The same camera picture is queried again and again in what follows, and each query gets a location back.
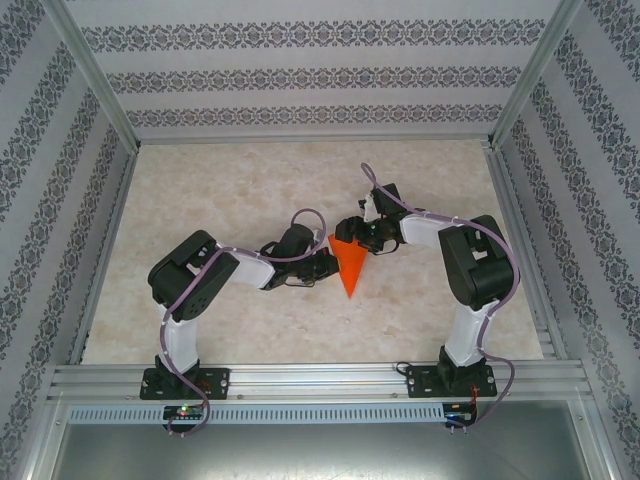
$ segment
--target floor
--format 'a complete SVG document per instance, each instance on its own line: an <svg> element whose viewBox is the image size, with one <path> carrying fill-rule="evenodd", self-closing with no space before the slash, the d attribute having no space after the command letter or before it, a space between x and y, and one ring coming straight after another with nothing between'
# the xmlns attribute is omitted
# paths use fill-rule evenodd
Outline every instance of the floor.
<svg viewBox="0 0 640 480"><path fill-rule="evenodd" d="M504 225L478 141L143 146L84 356L85 364L148 364L160 320L149 270L197 229L227 245L279 240L313 207L333 230L371 189L366 161L409 204ZM311 228L311 215L300 217ZM201 315L204 363L436 360L455 311L439 250L403 245L369 256L353 298L334 275L270 292L227 284ZM522 287L496 317L487 351L542 358Z"/></svg>

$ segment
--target black mounting plate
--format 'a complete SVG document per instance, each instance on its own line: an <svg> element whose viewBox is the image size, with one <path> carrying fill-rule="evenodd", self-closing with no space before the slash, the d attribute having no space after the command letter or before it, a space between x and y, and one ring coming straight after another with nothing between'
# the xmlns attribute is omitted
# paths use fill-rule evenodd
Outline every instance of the black mounting plate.
<svg viewBox="0 0 640 480"><path fill-rule="evenodd" d="M229 391L228 368L203 368L197 370L195 381L196 387L200 388L209 400L226 400ZM200 396L191 389L185 391L175 389L161 375L157 368L147 368L142 376L140 386L141 400L198 400Z"/></svg>
<svg viewBox="0 0 640 480"><path fill-rule="evenodd" d="M405 371L409 398L471 397L475 385L478 397L495 397L498 389L489 365L482 367L473 379L457 381L451 390L440 379L436 365L410 365Z"/></svg>

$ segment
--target patterned wallpaper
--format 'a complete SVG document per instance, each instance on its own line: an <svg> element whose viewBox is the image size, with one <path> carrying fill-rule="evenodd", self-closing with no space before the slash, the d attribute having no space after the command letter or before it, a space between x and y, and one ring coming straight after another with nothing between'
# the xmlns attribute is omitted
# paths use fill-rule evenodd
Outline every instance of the patterned wallpaper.
<svg viewBox="0 0 640 480"><path fill-rule="evenodd" d="M586 1L503 145L569 354L640 478L640 15Z"/></svg>
<svg viewBox="0 0 640 480"><path fill-rule="evenodd" d="M166 140L488 134L558 0L534 3L68 6L139 136Z"/></svg>
<svg viewBox="0 0 640 480"><path fill-rule="evenodd" d="M0 479L66 363L131 161L37 0L0 6Z"/></svg>

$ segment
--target orange cone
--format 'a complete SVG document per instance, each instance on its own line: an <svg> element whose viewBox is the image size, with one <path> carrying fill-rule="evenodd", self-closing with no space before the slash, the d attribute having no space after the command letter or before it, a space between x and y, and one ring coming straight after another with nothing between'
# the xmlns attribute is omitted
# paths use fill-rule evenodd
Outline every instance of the orange cone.
<svg viewBox="0 0 640 480"><path fill-rule="evenodd" d="M331 245L333 256L338 259L340 264L340 278L342 278L344 289L351 298L367 258L367 249L358 245L357 240L351 243L341 242L336 240L334 235L329 235L329 245Z"/></svg>

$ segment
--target enclosure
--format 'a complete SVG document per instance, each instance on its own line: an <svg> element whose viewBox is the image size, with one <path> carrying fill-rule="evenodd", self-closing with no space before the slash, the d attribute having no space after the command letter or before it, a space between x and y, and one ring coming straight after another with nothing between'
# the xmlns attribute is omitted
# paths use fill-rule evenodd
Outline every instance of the enclosure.
<svg viewBox="0 0 640 480"><path fill-rule="evenodd" d="M0 477L640 478L639 9L1 2ZM444 250L400 244L351 297L337 273L225 285L197 331L224 399L170 438L188 398L143 399L171 319L151 269L198 230L257 252L302 208L334 233L363 162L453 227L492 216L513 250L477 346L515 365L488 363L499 407L416 398L458 297Z"/></svg>

